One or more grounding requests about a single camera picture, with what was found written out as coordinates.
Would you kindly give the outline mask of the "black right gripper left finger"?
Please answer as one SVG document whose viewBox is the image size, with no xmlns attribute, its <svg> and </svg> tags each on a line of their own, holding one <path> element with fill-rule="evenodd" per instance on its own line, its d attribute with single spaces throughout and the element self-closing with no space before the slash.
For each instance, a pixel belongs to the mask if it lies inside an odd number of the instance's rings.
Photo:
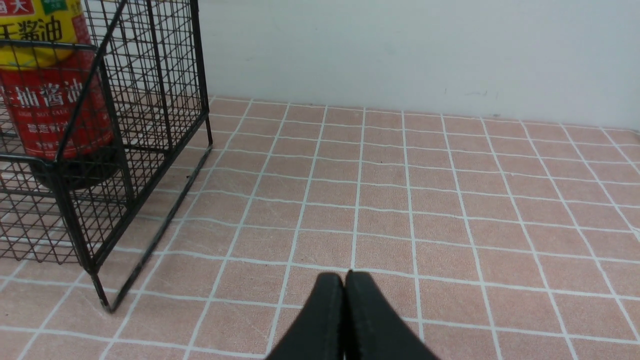
<svg viewBox="0 0 640 360">
<path fill-rule="evenodd" d="M 320 273 L 301 311 L 268 360 L 342 360 L 343 281 L 336 273 Z"/>
</svg>

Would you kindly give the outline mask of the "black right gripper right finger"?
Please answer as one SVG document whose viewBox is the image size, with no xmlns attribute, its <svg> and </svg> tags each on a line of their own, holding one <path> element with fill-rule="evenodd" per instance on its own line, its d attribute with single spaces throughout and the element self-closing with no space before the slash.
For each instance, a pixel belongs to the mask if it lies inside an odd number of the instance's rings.
<svg viewBox="0 0 640 360">
<path fill-rule="evenodd" d="M 388 302 L 368 272 L 345 278 L 346 360 L 437 360 Z"/>
</svg>

